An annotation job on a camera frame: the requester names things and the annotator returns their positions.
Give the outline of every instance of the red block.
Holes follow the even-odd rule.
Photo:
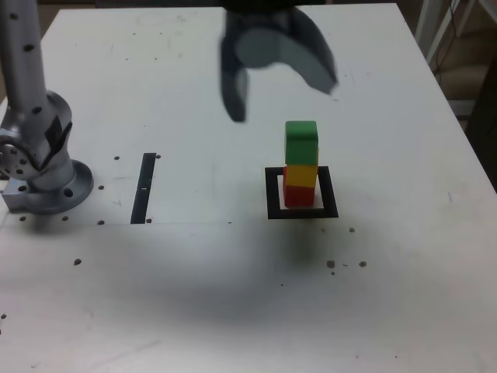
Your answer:
[[[314,206],[315,188],[287,185],[287,167],[283,170],[283,198],[285,206],[312,207]]]

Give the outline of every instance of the green block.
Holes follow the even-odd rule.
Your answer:
[[[285,126],[285,163],[318,164],[318,126],[314,121],[290,121]]]

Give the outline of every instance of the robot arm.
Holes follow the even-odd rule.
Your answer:
[[[311,87],[331,92],[335,65],[317,26],[292,0],[221,0],[221,91],[234,121],[245,120],[246,68],[284,62]],[[10,211],[56,214],[92,191],[90,169],[68,154],[71,109],[47,91],[36,0],[0,0],[0,56],[9,106],[0,127],[0,170],[10,176]]]
[[[0,55],[9,106],[0,127],[0,169],[9,210],[55,214],[80,204],[92,173],[68,154],[71,109],[47,91],[36,0],[0,0]]]

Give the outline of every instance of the yellow block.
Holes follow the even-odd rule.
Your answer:
[[[292,187],[316,187],[317,166],[287,166],[287,185]]]

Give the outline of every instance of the black square outline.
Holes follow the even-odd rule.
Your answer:
[[[324,219],[337,218],[339,216],[339,211],[335,202],[335,194],[333,193],[332,178],[327,166],[318,167],[323,208],[282,210],[280,208],[280,192],[278,191],[279,175],[283,175],[283,167],[266,167],[267,218],[269,220]]]

